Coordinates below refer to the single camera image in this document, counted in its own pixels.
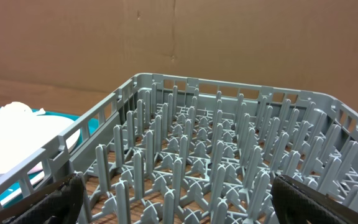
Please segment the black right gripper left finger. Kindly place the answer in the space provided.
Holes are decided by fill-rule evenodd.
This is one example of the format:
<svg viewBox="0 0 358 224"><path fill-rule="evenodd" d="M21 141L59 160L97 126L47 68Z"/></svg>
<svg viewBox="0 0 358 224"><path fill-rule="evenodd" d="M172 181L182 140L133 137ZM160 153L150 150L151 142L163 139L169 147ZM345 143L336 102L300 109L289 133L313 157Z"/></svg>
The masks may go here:
<svg viewBox="0 0 358 224"><path fill-rule="evenodd" d="M81 174L70 174L0 211L0 224L75 224L83 205Z"/></svg>

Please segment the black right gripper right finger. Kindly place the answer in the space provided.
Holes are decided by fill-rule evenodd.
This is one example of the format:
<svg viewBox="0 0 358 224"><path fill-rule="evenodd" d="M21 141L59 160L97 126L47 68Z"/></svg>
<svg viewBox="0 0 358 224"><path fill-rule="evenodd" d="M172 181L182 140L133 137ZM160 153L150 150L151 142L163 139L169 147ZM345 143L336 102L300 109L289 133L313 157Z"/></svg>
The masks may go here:
<svg viewBox="0 0 358 224"><path fill-rule="evenodd" d="M271 194L279 223L358 224L358 211L287 175L274 178Z"/></svg>

